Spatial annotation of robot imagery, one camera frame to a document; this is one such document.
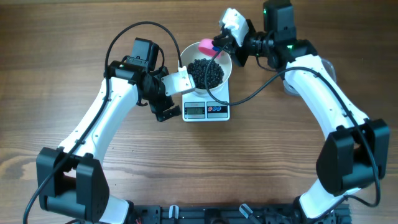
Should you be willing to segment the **pink scoop with blue handle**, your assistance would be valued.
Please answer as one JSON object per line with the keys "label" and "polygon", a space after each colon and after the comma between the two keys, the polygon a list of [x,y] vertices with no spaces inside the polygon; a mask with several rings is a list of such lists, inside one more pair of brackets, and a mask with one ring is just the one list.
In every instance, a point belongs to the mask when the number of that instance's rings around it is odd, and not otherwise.
{"label": "pink scoop with blue handle", "polygon": [[216,55],[220,48],[213,45],[213,39],[202,39],[198,44],[198,50],[202,54],[212,58]]}

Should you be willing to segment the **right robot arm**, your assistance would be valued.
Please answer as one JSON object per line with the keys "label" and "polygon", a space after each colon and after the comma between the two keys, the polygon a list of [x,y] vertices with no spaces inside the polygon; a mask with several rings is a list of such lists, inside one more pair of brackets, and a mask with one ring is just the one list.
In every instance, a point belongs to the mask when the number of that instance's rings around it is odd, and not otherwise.
{"label": "right robot arm", "polygon": [[316,223],[370,185],[373,207],[381,201],[380,181],[386,174],[390,130],[382,119],[371,120],[345,96],[328,74],[309,40],[298,39],[290,1],[266,1],[264,29],[229,8],[221,16],[220,34],[213,39],[240,67],[248,57],[265,57],[268,69],[295,90],[318,121],[325,143],[316,162],[317,180],[298,196],[287,215],[291,223]]}

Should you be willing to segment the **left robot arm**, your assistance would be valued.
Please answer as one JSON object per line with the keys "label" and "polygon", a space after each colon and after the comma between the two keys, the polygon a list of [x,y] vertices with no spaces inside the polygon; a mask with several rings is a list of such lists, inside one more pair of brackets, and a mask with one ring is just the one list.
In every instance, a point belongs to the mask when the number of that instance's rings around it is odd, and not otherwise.
{"label": "left robot arm", "polygon": [[172,95],[194,89],[192,76],[180,64],[176,73],[156,68],[160,47],[136,38],[131,55],[106,62],[104,80],[93,104],[58,148],[43,148],[36,159],[42,210],[85,223],[126,223],[133,203],[110,194],[103,160],[123,119],[142,100],[157,121],[179,116]]}

